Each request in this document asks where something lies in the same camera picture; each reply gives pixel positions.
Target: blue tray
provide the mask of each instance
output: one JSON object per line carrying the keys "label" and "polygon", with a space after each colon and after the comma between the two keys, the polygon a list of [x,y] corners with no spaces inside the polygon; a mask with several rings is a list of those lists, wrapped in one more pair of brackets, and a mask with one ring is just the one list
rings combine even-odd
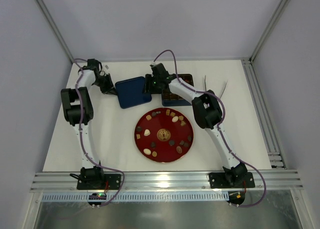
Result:
{"label": "blue tray", "polygon": [[122,109],[148,103],[152,100],[150,93],[143,93],[146,79],[143,76],[118,81],[115,89]]}

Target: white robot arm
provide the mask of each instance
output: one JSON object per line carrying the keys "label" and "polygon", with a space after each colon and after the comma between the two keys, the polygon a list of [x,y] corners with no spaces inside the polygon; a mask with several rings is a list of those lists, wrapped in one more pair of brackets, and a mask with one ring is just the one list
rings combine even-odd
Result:
{"label": "white robot arm", "polygon": [[[182,84],[186,84],[189,88],[193,89],[195,92],[193,92],[192,90],[186,88],[185,86],[183,86]],[[199,98],[200,96],[203,95],[203,93],[196,93],[196,91],[198,91],[196,88],[194,88],[193,86],[187,84],[185,81],[183,81],[180,78],[180,82],[178,81],[178,79],[174,79],[170,82],[169,84],[169,89],[173,94],[179,95],[180,97],[182,97],[183,99],[185,99],[186,101],[188,101],[190,104],[192,104],[192,101],[195,98]],[[231,146],[231,142],[226,134],[225,128],[223,123],[221,123],[219,125],[224,138],[226,140],[226,142],[228,143],[229,146]],[[228,151],[226,144],[224,143],[220,132],[218,130],[217,125],[215,125],[213,127],[213,129],[210,128],[205,128],[204,129],[209,136],[211,137],[216,149],[219,152],[219,155],[221,157],[222,160],[222,165],[225,168],[231,169],[236,167],[239,164],[239,161],[237,159],[235,159]]]}
{"label": "white robot arm", "polygon": [[96,163],[99,163],[100,161],[94,148],[91,130],[91,120],[94,117],[94,110],[90,101],[89,89],[92,85],[97,85],[100,87],[100,90],[103,94],[117,94],[110,75],[101,75],[101,71],[99,69],[100,67],[102,68],[102,65],[99,61],[95,59],[89,59],[87,61],[87,66],[83,67],[83,74],[80,70],[78,71],[80,80],[77,80],[77,87],[81,94],[83,104],[83,121],[81,126],[79,126],[81,108],[79,96],[76,93],[75,86],[61,90],[64,118],[72,125],[75,131],[80,146],[80,153],[82,155],[82,167],[85,169],[90,169],[93,167],[93,165],[82,150],[81,139],[83,142],[83,147],[85,148],[85,151],[91,160]]}

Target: dark tray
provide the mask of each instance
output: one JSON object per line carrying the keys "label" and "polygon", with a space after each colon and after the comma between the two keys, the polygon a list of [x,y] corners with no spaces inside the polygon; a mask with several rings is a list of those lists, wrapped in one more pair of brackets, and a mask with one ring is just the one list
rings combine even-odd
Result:
{"label": "dark tray", "polygon": [[[194,80],[191,74],[178,75],[179,78],[183,79],[186,83],[194,86]],[[162,90],[161,100],[164,107],[191,106],[189,102],[187,102],[181,96],[171,93],[169,89]]]}

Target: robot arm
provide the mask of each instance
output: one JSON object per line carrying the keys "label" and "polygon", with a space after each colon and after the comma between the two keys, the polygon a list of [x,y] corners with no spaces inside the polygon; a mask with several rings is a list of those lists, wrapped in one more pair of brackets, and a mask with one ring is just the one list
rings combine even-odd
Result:
{"label": "robot arm", "polygon": [[[101,75],[99,70],[100,62],[95,59],[89,59],[87,66],[83,67],[83,75],[78,81],[77,87],[81,94],[83,104],[83,121],[81,124],[82,130],[82,142],[87,152],[87,155],[94,161],[99,162],[99,157],[95,151],[93,143],[93,135],[91,130],[91,120],[94,118],[94,109],[89,96],[89,89],[92,85],[97,85],[103,94],[116,94],[114,85],[111,81],[109,74]],[[81,138],[80,138],[80,117],[81,108],[79,103],[79,97],[75,90],[75,86],[61,90],[62,108],[64,118],[69,122],[77,136],[79,142],[79,149],[82,155],[82,167],[90,169],[93,167],[92,163],[88,160],[86,155],[82,151]]]}
{"label": "robot arm", "polygon": [[222,184],[228,187],[242,185],[248,170],[246,165],[234,158],[227,148],[228,145],[231,151],[236,154],[223,123],[220,123],[222,110],[217,99],[212,96],[214,92],[208,90],[207,92],[211,95],[198,93],[196,88],[187,84],[181,78],[178,79],[175,74],[170,75],[162,63],[151,65],[151,69],[153,74],[153,83],[150,83],[151,86],[149,87],[151,93],[157,92],[159,88],[162,90],[169,88],[172,93],[192,104],[195,122],[209,134],[221,157],[224,170],[221,178]]}
{"label": "robot arm", "polygon": [[[181,78],[180,78],[180,81],[181,81],[181,83],[178,81],[177,78],[172,80],[169,84],[169,89],[173,94],[179,95],[180,97],[182,97],[183,99],[188,101],[190,104],[193,104],[194,99],[198,99],[200,97],[206,96],[203,93],[196,93],[196,92],[191,91],[190,89],[187,89],[182,84],[186,84],[189,88],[193,89],[194,91],[197,91],[196,88],[187,84]],[[223,133],[224,138],[226,139],[228,145],[231,145],[230,140],[228,139],[228,136],[226,134],[223,123],[221,123],[219,127],[222,130],[222,133]],[[224,141],[222,140],[222,138],[220,136],[220,132],[218,131],[217,125],[215,125],[213,127],[213,129],[211,129],[211,128],[204,128],[204,129],[209,134],[213,143],[215,144],[215,146],[219,152],[219,155],[221,157],[223,167],[227,168],[227,169],[235,168],[239,164],[239,161],[237,159],[235,159],[229,153]]]}

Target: gold emblem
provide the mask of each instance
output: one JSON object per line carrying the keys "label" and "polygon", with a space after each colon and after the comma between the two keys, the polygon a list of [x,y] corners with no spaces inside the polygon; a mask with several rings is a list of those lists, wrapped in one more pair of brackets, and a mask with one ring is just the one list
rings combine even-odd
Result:
{"label": "gold emblem", "polygon": [[166,142],[170,139],[171,133],[169,130],[162,128],[157,132],[156,137],[159,139],[159,141]]}

